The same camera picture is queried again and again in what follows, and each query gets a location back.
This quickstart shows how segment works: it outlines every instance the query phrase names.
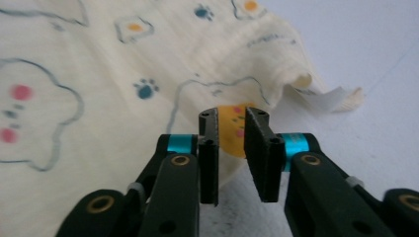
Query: pink dot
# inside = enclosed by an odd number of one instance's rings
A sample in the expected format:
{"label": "pink dot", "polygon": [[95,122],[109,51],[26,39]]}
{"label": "pink dot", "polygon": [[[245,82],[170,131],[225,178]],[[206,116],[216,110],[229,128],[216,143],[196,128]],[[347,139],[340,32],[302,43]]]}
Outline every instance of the pink dot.
{"label": "pink dot", "polygon": [[234,107],[233,109],[236,113],[238,113],[238,114],[241,113],[241,109],[239,107]]}
{"label": "pink dot", "polygon": [[244,130],[243,129],[238,129],[236,132],[237,137],[244,137]]}
{"label": "pink dot", "polygon": [[0,137],[6,143],[15,143],[18,140],[18,135],[10,128],[1,129]]}
{"label": "pink dot", "polygon": [[17,85],[12,88],[12,97],[19,101],[27,101],[32,96],[32,89],[28,86]]}

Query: orange dot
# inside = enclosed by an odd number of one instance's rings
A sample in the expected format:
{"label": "orange dot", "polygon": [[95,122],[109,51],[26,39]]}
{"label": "orange dot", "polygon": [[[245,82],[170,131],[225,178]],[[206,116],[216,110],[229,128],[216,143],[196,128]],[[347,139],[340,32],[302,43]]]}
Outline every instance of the orange dot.
{"label": "orange dot", "polygon": [[142,26],[137,23],[131,23],[128,25],[128,28],[133,32],[142,32]]}
{"label": "orange dot", "polygon": [[247,1],[244,4],[244,9],[246,9],[247,11],[255,11],[256,9],[258,9],[258,3],[255,1]]}

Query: cyan band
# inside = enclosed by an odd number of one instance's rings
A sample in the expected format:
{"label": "cyan band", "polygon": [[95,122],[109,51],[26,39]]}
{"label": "cyan band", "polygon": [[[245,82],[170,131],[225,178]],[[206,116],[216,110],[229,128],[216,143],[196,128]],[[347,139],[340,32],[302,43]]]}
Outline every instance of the cyan band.
{"label": "cyan band", "polygon": [[167,151],[176,153],[192,153],[192,135],[170,135]]}
{"label": "cyan band", "polygon": [[281,133],[281,137],[286,142],[287,164],[285,171],[291,168],[291,159],[298,152],[309,151],[307,139],[302,133]]}

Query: white table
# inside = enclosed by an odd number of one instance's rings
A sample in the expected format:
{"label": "white table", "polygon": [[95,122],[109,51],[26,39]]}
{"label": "white table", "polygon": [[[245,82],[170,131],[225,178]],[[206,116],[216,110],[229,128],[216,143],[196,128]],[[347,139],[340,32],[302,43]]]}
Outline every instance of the white table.
{"label": "white table", "polygon": [[[311,132],[323,151],[382,199],[385,191],[419,191],[419,1],[260,0],[301,34],[318,74],[334,89],[361,86],[365,103],[323,114],[287,89],[271,113],[274,132]],[[260,203],[246,167],[203,206],[201,236],[292,236],[279,203]]]}

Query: cloth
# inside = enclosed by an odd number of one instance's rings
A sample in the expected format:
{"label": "cloth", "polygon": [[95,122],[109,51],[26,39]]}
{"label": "cloth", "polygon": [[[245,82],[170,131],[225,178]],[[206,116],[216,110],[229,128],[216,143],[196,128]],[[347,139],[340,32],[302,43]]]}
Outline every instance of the cloth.
{"label": "cloth", "polygon": [[53,236],[87,194],[124,193],[159,135],[198,133],[203,110],[219,107],[223,184],[245,106],[269,112],[286,85],[325,111],[362,100],[326,93],[256,1],[2,0],[0,34],[0,236]]}

